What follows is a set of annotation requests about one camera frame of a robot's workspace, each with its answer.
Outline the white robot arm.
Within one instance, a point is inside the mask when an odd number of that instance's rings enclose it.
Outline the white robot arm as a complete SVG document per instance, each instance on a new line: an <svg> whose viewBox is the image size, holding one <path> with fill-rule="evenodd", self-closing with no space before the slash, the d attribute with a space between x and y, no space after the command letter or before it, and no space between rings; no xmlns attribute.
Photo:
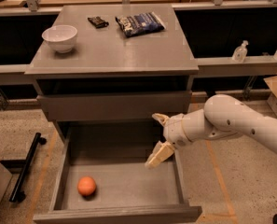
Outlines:
<svg viewBox="0 0 277 224"><path fill-rule="evenodd" d="M171 117L154 113L152 118L163 127L165 142L158 141L145 167L152 169L171 157L177 148L197 140L249 136L277 154L277 119L264 116L239 100L217 94L204 108Z"/></svg>

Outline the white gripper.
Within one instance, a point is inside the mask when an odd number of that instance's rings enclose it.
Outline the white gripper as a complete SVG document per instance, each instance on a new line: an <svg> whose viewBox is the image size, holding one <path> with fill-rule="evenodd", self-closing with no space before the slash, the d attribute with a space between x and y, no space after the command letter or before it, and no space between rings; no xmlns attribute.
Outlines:
<svg viewBox="0 0 277 224"><path fill-rule="evenodd" d="M168 142L157 142L152 153L145 162L146 168L156 168L174 154L174 146L182 147L188 143L182 126L183 117L183 114L172 117L160 113L154 113L152 115L152 118L163 126L163 136Z"/></svg>

